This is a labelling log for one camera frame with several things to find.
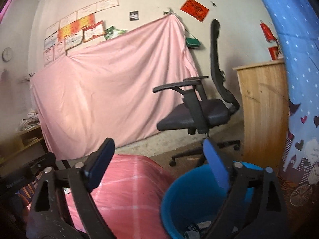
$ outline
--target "blue plastic bin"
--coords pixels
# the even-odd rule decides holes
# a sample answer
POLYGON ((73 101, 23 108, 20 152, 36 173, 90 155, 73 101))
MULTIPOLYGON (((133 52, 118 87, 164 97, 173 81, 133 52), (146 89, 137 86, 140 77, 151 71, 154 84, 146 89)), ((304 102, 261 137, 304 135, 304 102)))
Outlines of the blue plastic bin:
MULTIPOLYGON (((247 168, 262 168, 242 162, 247 168)), ((253 189, 246 194, 250 202, 253 189)), ((167 190, 161 206, 163 226, 173 239, 184 239, 190 224, 213 221, 226 197, 217 185, 209 165, 203 165, 179 177, 167 190)))

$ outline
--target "chair base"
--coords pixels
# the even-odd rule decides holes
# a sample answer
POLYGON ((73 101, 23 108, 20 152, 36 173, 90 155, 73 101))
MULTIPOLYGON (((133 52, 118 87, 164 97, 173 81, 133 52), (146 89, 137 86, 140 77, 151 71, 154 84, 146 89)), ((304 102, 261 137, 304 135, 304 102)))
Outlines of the chair base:
MULTIPOLYGON (((219 148, 225 148, 225 147, 229 147, 229 146, 234 146, 234 150, 239 151, 240 150, 240 140, 233 140, 233 141, 226 141, 226 142, 220 142, 217 143, 217 146, 219 148)), ((184 151, 182 153, 176 154, 172 156, 172 159, 169 162, 170 166, 176 166, 176 159, 177 158, 181 158, 184 156, 195 156, 195 155, 201 155, 200 159, 198 160, 196 167, 202 166, 204 164, 204 162, 206 161, 206 157, 203 153, 203 147, 197 147, 191 150, 187 150, 184 151)))

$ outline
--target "chair backrest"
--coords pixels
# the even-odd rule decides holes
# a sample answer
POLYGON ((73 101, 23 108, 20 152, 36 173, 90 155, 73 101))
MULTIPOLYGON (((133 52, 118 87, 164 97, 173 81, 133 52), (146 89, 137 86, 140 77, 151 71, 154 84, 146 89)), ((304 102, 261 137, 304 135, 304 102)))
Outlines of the chair backrest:
POLYGON ((224 71, 220 70, 218 63, 217 39, 219 36, 219 30, 220 23, 218 20, 214 19, 211 23, 211 75, 216 89, 223 100, 232 104, 232 107, 230 107, 229 110, 231 114, 234 114, 237 110, 239 110, 240 105, 235 96, 224 87, 226 78, 224 71))

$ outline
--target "metal bolt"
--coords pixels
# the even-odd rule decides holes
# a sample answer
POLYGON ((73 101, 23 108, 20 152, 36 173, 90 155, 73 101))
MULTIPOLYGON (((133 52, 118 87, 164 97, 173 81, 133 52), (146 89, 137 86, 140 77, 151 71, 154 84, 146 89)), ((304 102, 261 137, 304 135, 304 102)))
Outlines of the metal bolt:
POLYGON ((241 162, 234 162, 234 166, 236 168, 242 168, 243 167, 243 164, 241 162))
POLYGON ((80 168, 82 168, 84 166, 84 163, 82 163, 82 162, 78 162, 78 163, 76 163, 75 165, 74 165, 74 167, 76 168, 76 169, 80 169, 80 168))
POLYGON ((49 173, 50 171, 52 171, 52 167, 46 167, 44 169, 44 173, 49 173))
POLYGON ((273 172, 272 168, 269 167, 269 166, 265 168, 265 171, 268 172, 268 173, 272 173, 273 172))

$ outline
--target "office chair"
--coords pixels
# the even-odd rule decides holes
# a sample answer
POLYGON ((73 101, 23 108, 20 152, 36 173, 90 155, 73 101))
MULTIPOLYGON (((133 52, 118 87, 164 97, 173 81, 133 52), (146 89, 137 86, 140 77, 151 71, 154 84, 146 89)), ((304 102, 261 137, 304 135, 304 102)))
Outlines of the office chair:
MULTIPOLYGON (((202 85, 202 79, 208 76, 197 76, 184 79, 183 82, 170 83, 153 88, 153 92, 159 92, 172 89, 183 95, 182 104, 177 105, 171 113, 157 123, 159 131, 188 129, 188 134, 194 135, 196 130, 199 134, 205 134, 209 137, 209 129, 227 124, 230 117, 238 111, 240 105, 234 95, 228 91, 223 83, 226 81, 224 71, 219 69, 217 39, 219 36, 220 24, 214 19, 211 22, 211 75, 218 93, 223 100, 232 104, 230 108, 220 99, 207 99, 205 90, 202 85), (181 87, 192 86, 191 89, 183 90, 181 87), (200 95, 201 100, 197 98, 196 92, 200 95)), ((234 145, 236 151, 240 150, 240 140, 226 141, 217 143, 219 148, 234 145)), ((176 158, 184 156, 193 156, 201 154, 197 162, 197 167, 204 164, 206 158, 203 154, 203 148, 195 148, 172 156, 170 166, 176 165, 176 158)))

